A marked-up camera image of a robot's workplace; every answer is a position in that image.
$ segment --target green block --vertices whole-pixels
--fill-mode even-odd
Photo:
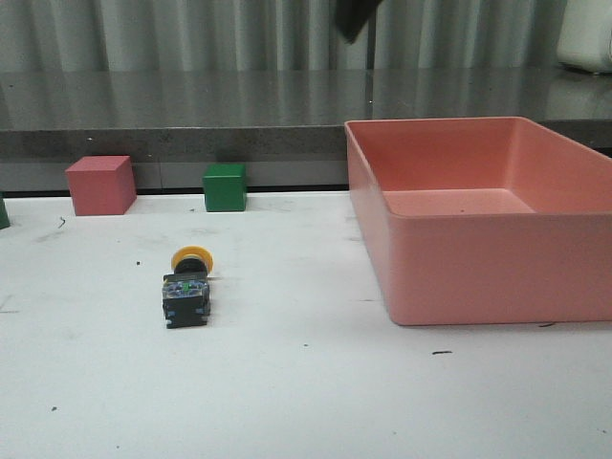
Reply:
[[[244,211],[247,207],[247,169],[244,164],[211,164],[204,177],[208,212]]]
[[[0,230],[8,228],[11,225],[9,221],[9,215],[7,214],[7,208],[4,205],[4,199],[2,193],[0,193]]]

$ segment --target black object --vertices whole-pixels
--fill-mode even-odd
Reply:
[[[348,40],[355,43],[361,29],[382,0],[338,0],[336,2],[336,27]]]
[[[206,325],[210,315],[210,286],[205,263],[185,258],[164,276],[164,315],[166,328]]]

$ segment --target table surface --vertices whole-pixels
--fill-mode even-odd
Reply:
[[[345,192],[6,205],[0,457],[612,454],[612,324],[395,325]],[[190,244],[215,257],[212,315],[166,330]]]

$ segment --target plastic bin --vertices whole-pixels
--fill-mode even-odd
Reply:
[[[522,118],[346,123],[402,325],[612,320],[612,160]]]

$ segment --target gray countertop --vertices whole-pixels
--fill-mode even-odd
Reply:
[[[345,184],[347,120],[523,116],[612,147],[612,77],[560,68],[0,74],[0,188],[66,189],[63,167],[129,154],[140,188]]]

